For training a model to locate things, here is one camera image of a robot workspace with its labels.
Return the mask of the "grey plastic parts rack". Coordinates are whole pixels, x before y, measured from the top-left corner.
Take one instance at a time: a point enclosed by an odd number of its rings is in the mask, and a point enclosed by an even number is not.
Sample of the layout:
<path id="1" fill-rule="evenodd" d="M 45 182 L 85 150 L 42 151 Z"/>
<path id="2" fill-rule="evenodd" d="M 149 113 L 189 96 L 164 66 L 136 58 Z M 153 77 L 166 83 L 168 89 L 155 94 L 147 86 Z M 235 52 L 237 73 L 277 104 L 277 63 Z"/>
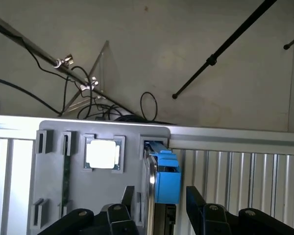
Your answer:
<path id="1" fill-rule="evenodd" d="M 64 135 L 69 136 L 70 157 L 67 213 L 77 208 L 98 213 L 103 206 L 120 202 L 126 186 L 144 192 L 144 142 L 168 144 L 171 134 L 161 125 L 42 121 L 36 132 L 30 235 L 38 235 L 62 217 Z M 91 140 L 112 140 L 121 144 L 119 170 L 94 169 L 86 164 L 86 143 Z"/>

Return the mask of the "green RAM stick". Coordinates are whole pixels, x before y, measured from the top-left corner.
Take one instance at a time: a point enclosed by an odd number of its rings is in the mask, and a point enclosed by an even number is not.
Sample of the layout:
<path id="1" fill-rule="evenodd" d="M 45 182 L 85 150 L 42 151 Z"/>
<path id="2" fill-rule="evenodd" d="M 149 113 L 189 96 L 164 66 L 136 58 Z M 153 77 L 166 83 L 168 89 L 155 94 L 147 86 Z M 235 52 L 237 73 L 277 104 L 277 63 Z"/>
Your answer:
<path id="1" fill-rule="evenodd" d="M 69 136 L 64 135 L 64 162 L 63 162 L 63 184 L 62 184 L 62 211 L 61 215 L 67 214 L 67 203 L 69 198 L 69 180 L 70 180 L 70 157 L 69 150 Z"/>

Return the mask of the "silver CPU chip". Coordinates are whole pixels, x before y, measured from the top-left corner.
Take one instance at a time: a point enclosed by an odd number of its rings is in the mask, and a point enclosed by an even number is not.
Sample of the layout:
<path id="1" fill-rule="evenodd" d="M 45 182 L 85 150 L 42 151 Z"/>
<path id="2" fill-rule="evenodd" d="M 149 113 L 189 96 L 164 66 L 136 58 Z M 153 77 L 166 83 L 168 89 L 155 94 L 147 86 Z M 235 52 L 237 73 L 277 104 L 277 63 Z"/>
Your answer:
<path id="1" fill-rule="evenodd" d="M 120 169 L 121 144 L 112 140 L 86 143 L 86 164 L 94 169 Z"/>

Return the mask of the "silver pole clamp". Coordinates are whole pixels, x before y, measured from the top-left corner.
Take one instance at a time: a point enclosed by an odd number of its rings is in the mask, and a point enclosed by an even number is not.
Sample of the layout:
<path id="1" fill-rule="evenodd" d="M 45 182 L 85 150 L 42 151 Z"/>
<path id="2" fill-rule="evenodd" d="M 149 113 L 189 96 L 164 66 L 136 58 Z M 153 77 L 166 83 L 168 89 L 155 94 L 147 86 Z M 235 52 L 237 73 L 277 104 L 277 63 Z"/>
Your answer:
<path id="1" fill-rule="evenodd" d="M 70 68 L 70 66 L 74 63 L 74 58 L 72 54 L 68 54 L 63 58 L 57 58 L 52 63 L 52 66 L 61 72 L 64 72 Z"/>
<path id="2" fill-rule="evenodd" d="M 92 90 L 95 88 L 95 86 L 99 85 L 99 81 L 96 79 L 96 77 L 92 76 L 90 79 L 84 78 L 86 84 L 85 85 L 80 85 L 79 89 L 83 92 L 85 90 L 89 90 L 92 88 Z"/>

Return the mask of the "clear acrylic triangular panel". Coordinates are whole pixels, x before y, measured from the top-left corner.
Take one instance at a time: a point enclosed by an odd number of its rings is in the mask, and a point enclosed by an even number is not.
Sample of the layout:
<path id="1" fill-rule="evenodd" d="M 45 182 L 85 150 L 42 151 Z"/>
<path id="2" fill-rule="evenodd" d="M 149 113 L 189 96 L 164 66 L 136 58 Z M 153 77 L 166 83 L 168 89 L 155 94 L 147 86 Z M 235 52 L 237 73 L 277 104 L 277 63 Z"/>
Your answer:
<path id="1" fill-rule="evenodd" d="M 90 104 L 90 88 L 93 90 L 94 101 L 106 101 L 106 97 L 114 86 L 114 80 L 118 77 L 117 66 L 108 40 L 103 44 L 88 72 L 88 77 L 91 79 L 92 85 L 77 85 L 77 92 L 66 104 L 63 115 L 67 116 L 87 107 Z"/>

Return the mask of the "silver stand pole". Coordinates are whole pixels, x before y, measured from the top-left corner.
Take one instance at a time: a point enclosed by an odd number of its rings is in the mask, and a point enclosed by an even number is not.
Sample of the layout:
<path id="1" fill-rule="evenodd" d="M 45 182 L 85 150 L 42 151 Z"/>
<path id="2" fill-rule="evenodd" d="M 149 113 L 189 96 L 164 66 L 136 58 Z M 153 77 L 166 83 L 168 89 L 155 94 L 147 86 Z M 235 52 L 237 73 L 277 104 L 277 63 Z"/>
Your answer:
<path id="1" fill-rule="evenodd" d="M 6 21 L 4 21 L 1 18 L 0 18 L 0 33 L 2 35 L 4 35 L 5 37 L 9 38 L 10 40 L 14 41 L 15 43 L 17 43 L 18 45 L 22 46 L 23 48 L 27 49 L 29 52 L 33 53 L 34 55 L 37 55 L 39 58 L 41 58 L 45 62 L 49 63 L 51 66 L 52 66 L 52 63 L 55 61 L 55 58 L 53 58 L 50 54 L 48 54 L 46 51 L 44 51 L 39 46 L 34 44 L 28 38 L 24 37 L 23 34 L 18 32 L 15 28 L 13 28 L 11 25 L 9 25 Z M 78 82 L 81 85 L 86 84 L 85 80 L 81 76 L 79 76 L 78 74 L 76 74 L 74 71 L 72 71 L 70 69 L 68 69 L 64 72 L 61 72 L 61 73 L 64 73 L 65 75 L 73 78 L 74 81 Z M 102 97 L 105 97 L 108 101 L 116 104 L 117 106 L 124 109 L 128 113 L 131 113 L 134 115 L 134 113 L 130 109 L 124 107 L 123 105 L 121 105 L 117 101 L 113 100 L 109 96 L 104 95 L 98 89 L 94 88 L 92 90 L 92 88 L 90 88 L 90 95 L 92 95 L 93 92 L 97 93 L 98 95 L 100 95 Z"/>

